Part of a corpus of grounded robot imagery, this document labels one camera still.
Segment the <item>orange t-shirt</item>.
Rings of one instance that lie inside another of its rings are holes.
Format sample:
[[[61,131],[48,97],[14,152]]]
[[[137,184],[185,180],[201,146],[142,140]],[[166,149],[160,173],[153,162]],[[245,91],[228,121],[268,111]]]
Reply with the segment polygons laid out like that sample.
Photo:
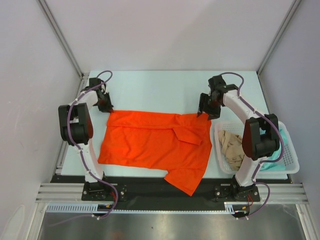
[[[192,196],[212,150],[205,114],[117,110],[106,123],[98,163],[166,171],[164,179]]]

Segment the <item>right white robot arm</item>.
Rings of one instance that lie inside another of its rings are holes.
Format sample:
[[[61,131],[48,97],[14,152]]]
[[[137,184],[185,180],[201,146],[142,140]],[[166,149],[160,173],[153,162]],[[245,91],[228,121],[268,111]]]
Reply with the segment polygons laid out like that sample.
[[[244,125],[242,149],[244,159],[232,177],[230,197],[242,201],[253,192],[256,175],[262,164],[277,150],[284,149],[279,132],[279,120],[275,114],[262,114],[241,96],[241,88],[227,84],[219,74],[208,80],[209,93],[201,93],[197,115],[208,115],[209,121],[220,118],[221,108],[227,107]]]

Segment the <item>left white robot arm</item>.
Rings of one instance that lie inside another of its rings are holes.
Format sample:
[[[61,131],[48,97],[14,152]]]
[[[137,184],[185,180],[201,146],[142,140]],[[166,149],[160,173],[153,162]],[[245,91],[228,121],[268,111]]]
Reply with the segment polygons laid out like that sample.
[[[90,117],[93,107],[102,113],[114,110],[107,82],[99,77],[90,78],[88,86],[72,103],[58,107],[59,130],[63,141],[75,149],[82,162],[85,177],[83,195],[105,200],[113,190],[110,184],[106,184],[93,147],[94,127]]]

